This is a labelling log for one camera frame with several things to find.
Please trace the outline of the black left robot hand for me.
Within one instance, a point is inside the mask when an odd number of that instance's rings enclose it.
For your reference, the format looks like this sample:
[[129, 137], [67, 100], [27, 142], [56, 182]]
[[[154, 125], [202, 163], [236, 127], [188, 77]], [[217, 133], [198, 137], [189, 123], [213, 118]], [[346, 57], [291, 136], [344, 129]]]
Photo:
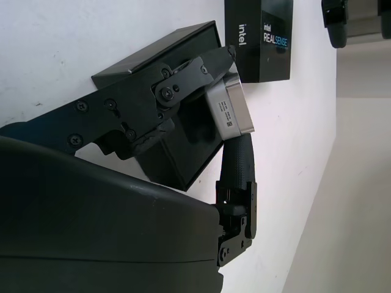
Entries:
[[390, 0], [323, 0], [321, 10], [336, 49], [390, 39]]

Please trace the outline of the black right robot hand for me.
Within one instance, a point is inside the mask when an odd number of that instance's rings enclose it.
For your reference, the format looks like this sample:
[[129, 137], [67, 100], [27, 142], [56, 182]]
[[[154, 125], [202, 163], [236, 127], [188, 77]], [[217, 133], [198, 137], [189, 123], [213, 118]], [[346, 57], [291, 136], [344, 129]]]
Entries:
[[224, 142], [216, 202], [75, 156], [134, 157], [173, 130], [195, 95], [242, 98], [235, 49], [161, 63], [27, 122], [1, 128], [2, 292], [220, 292], [219, 269], [252, 244], [251, 129]]

